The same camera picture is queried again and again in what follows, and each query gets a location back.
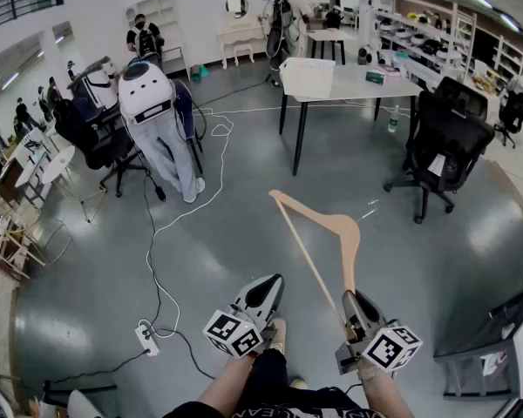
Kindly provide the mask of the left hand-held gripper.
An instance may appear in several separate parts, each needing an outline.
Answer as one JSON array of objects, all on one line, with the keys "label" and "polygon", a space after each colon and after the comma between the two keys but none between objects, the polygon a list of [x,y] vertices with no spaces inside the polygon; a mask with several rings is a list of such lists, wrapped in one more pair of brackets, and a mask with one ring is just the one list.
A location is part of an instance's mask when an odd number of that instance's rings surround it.
[{"label": "left hand-held gripper", "polygon": [[235,307],[216,310],[202,333],[235,359],[260,353],[275,336],[272,319],[283,290],[284,278],[278,273],[250,282],[237,294]]}]

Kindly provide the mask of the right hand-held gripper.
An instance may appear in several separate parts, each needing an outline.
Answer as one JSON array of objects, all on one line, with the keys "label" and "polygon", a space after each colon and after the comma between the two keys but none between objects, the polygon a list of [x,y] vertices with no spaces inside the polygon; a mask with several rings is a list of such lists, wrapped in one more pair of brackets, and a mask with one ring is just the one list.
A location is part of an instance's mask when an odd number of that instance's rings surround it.
[{"label": "right hand-held gripper", "polygon": [[387,320],[378,305],[359,290],[347,290],[342,297],[346,326],[355,333],[357,330],[368,334],[377,333],[372,340],[348,340],[336,351],[336,362],[340,374],[357,370],[357,363],[365,359],[385,373],[404,367],[423,342],[405,326],[384,327]]}]

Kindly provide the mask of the wooden clothes hanger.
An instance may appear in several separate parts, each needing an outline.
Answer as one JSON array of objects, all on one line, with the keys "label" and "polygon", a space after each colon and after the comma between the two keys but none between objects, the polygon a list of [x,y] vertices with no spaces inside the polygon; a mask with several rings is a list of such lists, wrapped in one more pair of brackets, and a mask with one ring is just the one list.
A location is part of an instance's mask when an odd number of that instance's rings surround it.
[{"label": "wooden clothes hanger", "polygon": [[323,214],[312,210],[306,205],[300,203],[296,199],[291,198],[289,195],[278,191],[271,190],[268,195],[274,199],[283,218],[285,219],[289,230],[292,232],[293,237],[300,247],[304,258],[306,259],[311,272],[313,273],[316,281],[321,288],[328,304],[330,305],[338,323],[339,327],[344,333],[346,340],[353,340],[357,337],[356,332],[352,329],[352,326],[346,324],[346,321],[343,320],[343,317],[336,308],[336,304],[333,301],[328,288],[326,287],[320,273],[318,272],[313,260],[311,259],[305,245],[303,244],[297,230],[295,229],[292,220],[290,219],[286,207],[292,209],[293,211],[301,214],[303,217],[310,219],[314,223],[323,227],[324,229],[334,233],[340,241],[340,251],[341,251],[341,264],[343,269],[343,285],[345,288],[345,293],[348,291],[355,293],[356,291],[356,272],[355,264],[357,258],[358,248],[360,246],[360,229],[357,222],[346,215],[343,214]]}]

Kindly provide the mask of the white plastic basket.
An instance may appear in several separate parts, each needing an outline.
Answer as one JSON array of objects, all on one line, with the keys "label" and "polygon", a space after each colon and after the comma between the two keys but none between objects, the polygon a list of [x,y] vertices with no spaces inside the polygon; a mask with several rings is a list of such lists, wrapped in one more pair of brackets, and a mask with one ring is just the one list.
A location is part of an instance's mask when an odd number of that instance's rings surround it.
[{"label": "white plastic basket", "polygon": [[333,60],[288,57],[279,68],[284,93],[302,98],[327,98],[335,67]]}]

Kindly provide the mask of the person's left forearm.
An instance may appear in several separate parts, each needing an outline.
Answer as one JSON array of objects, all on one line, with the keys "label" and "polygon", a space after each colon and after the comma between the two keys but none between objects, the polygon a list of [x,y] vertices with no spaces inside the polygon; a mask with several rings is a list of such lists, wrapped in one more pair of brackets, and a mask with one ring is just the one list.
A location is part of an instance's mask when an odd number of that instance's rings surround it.
[{"label": "person's left forearm", "polygon": [[231,358],[221,373],[201,394],[198,402],[213,408],[224,418],[231,418],[247,383],[255,358]]}]

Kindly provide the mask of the white storage rack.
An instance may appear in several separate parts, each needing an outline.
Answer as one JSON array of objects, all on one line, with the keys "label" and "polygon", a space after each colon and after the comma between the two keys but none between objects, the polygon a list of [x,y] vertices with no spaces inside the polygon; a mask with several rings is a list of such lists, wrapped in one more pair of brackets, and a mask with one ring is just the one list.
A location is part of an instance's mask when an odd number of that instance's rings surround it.
[{"label": "white storage rack", "polygon": [[397,51],[437,74],[459,81],[472,76],[472,50],[478,17],[456,3],[391,0],[372,8],[385,49]]}]

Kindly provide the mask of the white power strip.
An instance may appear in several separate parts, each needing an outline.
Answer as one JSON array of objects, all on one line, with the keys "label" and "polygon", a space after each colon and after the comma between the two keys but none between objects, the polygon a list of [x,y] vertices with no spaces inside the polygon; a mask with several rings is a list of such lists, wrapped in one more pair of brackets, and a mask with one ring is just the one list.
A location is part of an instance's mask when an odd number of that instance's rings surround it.
[{"label": "white power strip", "polygon": [[150,333],[149,326],[146,324],[138,325],[135,329],[135,333],[147,356],[153,357],[160,352],[153,335]]}]

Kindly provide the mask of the black office chair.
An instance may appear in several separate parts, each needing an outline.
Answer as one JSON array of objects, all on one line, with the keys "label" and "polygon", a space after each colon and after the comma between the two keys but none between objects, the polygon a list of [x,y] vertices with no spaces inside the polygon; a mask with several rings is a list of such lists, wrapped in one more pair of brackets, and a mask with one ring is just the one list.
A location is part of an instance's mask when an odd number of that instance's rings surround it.
[{"label": "black office chair", "polygon": [[434,194],[450,213],[449,197],[465,184],[495,131],[486,122],[487,100],[454,78],[444,77],[435,91],[418,97],[418,128],[407,147],[403,172],[384,183],[384,190],[416,187],[422,191],[414,222],[426,217],[429,196]]},{"label": "black office chair", "polygon": [[502,135],[502,145],[510,141],[513,148],[516,147],[512,135],[521,131],[523,125],[523,92],[516,93],[510,91],[506,104],[499,114],[499,122],[494,126],[494,130]]}]

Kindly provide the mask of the grey marble table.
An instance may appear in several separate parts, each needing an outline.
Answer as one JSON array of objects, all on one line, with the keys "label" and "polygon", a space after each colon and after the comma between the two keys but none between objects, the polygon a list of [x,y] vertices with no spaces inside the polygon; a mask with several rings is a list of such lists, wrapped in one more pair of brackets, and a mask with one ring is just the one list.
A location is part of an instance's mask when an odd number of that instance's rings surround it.
[{"label": "grey marble table", "polygon": [[297,127],[295,154],[292,173],[298,172],[302,155],[302,145],[307,124],[309,106],[319,102],[338,100],[374,99],[379,105],[384,98],[408,98],[410,100],[410,127],[409,135],[405,143],[410,147],[418,129],[417,101],[422,89],[412,83],[408,78],[387,77],[383,85],[374,84],[365,80],[367,71],[372,68],[368,65],[346,64],[337,65],[334,69],[333,82],[330,95],[325,99],[302,98],[299,96],[287,96],[282,87],[282,103],[280,111],[279,131],[283,131],[289,98],[294,98],[301,104]]}]

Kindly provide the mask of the white pod backpack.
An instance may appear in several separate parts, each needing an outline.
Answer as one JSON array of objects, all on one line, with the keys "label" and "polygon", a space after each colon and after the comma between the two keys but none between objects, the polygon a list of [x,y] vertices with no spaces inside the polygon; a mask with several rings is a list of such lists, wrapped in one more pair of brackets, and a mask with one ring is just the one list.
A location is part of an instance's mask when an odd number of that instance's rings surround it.
[{"label": "white pod backpack", "polygon": [[379,62],[378,52],[369,45],[363,45],[358,50],[357,62],[360,65],[376,65]]},{"label": "white pod backpack", "polygon": [[119,79],[121,113],[141,125],[171,111],[175,100],[172,82],[155,64],[131,62]]}]

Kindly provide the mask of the white vanity dresser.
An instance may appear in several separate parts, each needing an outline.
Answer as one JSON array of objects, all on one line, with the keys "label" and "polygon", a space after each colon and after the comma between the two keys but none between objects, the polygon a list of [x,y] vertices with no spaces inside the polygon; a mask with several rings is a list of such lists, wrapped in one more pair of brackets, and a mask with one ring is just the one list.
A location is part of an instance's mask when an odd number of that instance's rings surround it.
[{"label": "white vanity dresser", "polygon": [[265,39],[262,24],[256,17],[233,18],[231,16],[224,16],[221,19],[217,38],[224,70],[228,68],[227,47],[232,49],[236,66],[239,65],[240,53],[247,53],[250,62],[253,64],[255,62],[255,42],[261,42]]}]

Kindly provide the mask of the white table with black legs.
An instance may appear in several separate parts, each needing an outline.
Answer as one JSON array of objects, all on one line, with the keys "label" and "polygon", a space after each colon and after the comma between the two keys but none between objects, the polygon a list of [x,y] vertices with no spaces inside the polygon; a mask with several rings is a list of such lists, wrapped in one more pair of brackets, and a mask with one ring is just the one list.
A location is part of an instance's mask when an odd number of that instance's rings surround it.
[{"label": "white table with black legs", "polygon": [[346,65],[346,45],[358,46],[358,38],[354,33],[347,30],[339,29],[325,29],[325,30],[310,30],[308,32],[308,39],[311,41],[309,49],[309,58],[316,57],[317,46],[320,46],[320,58],[324,59],[325,44],[329,43],[332,49],[332,59],[336,59],[336,46],[340,48],[340,63]]}]

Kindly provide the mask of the white cylindrical machine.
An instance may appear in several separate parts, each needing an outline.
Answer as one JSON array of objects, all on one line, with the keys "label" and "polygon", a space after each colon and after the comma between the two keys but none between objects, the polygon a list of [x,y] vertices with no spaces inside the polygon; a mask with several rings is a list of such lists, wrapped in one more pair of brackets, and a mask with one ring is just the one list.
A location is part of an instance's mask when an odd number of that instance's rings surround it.
[{"label": "white cylindrical machine", "polygon": [[74,97],[86,98],[97,108],[110,110],[119,102],[116,73],[112,60],[103,56],[77,74],[67,89]]}]

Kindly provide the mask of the wooden frame stool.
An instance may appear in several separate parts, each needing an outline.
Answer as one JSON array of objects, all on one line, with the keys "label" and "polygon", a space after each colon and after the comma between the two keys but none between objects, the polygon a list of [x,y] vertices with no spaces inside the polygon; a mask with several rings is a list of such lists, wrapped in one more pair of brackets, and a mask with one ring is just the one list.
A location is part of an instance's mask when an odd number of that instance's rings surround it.
[{"label": "wooden frame stool", "polygon": [[19,285],[30,275],[25,267],[31,261],[46,267],[56,263],[72,243],[72,235],[57,218],[47,219],[32,205],[0,213],[0,274]]}]

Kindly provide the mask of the white wall shelf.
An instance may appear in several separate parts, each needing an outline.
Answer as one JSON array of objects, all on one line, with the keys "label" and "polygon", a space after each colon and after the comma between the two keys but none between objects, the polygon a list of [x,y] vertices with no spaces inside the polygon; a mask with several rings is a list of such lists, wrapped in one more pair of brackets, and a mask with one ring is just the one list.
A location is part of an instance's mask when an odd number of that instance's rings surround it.
[{"label": "white wall shelf", "polygon": [[159,60],[162,70],[168,75],[179,72],[187,74],[187,58],[175,0],[141,0],[131,3],[126,7],[128,30],[134,26],[137,14],[144,14],[148,23],[156,24],[165,40]]}]

